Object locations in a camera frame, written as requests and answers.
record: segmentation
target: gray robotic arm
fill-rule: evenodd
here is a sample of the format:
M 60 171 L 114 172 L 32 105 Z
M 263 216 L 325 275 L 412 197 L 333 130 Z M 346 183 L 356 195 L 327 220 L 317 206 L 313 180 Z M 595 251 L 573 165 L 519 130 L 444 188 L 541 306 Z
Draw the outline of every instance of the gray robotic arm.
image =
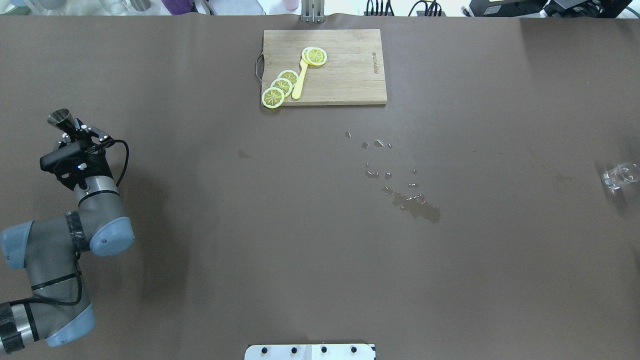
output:
M 125 145 L 127 160 L 119 184 L 128 163 L 127 144 L 82 124 L 66 109 L 55 111 L 48 121 L 65 134 L 56 149 L 40 159 L 40 167 L 73 190 L 78 210 L 0 233 L 6 262 L 26 270 L 33 292 L 30 298 L 0 304 L 0 356 L 42 338 L 56 347 L 89 333 L 95 319 L 78 265 L 80 254 L 116 255 L 134 240 L 105 157 L 106 148 Z

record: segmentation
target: white surface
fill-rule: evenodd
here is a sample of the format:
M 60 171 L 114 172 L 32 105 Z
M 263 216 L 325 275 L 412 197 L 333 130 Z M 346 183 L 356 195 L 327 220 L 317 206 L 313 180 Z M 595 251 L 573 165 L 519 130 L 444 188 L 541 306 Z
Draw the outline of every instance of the white surface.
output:
M 376 352 L 368 344 L 253 345 L 244 352 L 244 360 L 375 360 Z
M 169 11 L 162 5 L 161 0 L 151 0 L 153 7 L 148 14 L 140 14 L 134 10 L 130 10 L 129 13 L 124 15 L 169 15 Z M 203 4 L 203 0 L 195 0 L 196 6 L 200 13 L 209 13 Z M 263 7 L 267 15 L 277 15 L 283 13 L 300 14 L 300 6 L 293 11 L 289 11 L 284 8 L 281 0 L 257 0 Z M 448 17 L 461 17 L 464 16 L 460 12 L 462 6 L 466 6 L 470 0 L 441 0 L 439 1 L 442 6 L 442 10 Z M 407 16 L 409 10 L 415 0 L 392 0 L 391 1 L 394 13 L 396 16 Z M 631 8 L 640 12 L 640 0 L 634 0 L 631 2 Z M 324 14 L 331 15 L 333 13 L 346 13 L 351 15 L 364 15 L 364 11 L 367 8 L 367 0 L 324 0 Z M 416 10 L 424 10 L 424 5 L 416 6 L 412 16 L 415 15 Z M 62 9 L 64 14 L 60 14 L 57 11 L 49 11 L 48 15 L 108 15 L 98 1 L 95 0 L 67 0 L 67 5 Z M 530 15 L 528 17 L 539 17 L 538 14 Z M 637 17 L 627 10 L 622 11 L 618 18 L 636 19 Z

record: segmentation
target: tabletop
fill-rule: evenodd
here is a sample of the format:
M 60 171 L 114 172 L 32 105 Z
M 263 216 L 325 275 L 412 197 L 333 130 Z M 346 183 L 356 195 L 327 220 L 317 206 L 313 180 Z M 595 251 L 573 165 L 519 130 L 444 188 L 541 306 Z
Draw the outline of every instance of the tabletop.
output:
M 96 328 L 13 359 L 321 342 L 375 343 L 380 360 L 640 357 L 640 191 L 600 182 L 640 158 L 640 22 L 0 27 L 0 228 L 76 208 L 38 167 L 60 135 L 45 118 L 65 107 L 129 142 L 136 233 L 123 254 L 81 260 Z M 263 31 L 308 28 L 380 29 L 387 105 L 262 107 Z M 110 149 L 116 174 L 123 157 Z M 29 295 L 22 270 L 0 266 L 0 283 L 1 301 Z

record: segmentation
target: cutting board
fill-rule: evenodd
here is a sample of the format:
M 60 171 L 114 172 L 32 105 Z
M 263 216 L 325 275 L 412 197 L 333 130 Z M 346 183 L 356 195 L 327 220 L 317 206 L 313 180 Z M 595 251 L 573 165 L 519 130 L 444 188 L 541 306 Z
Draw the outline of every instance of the cutting board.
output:
M 379 29 L 265 30 L 262 92 L 283 70 L 299 74 L 302 49 L 308 46 L 322 47 L 327 61 L 309 66 L 300 99 L 289 96 L 283 106 L 387 103 Z

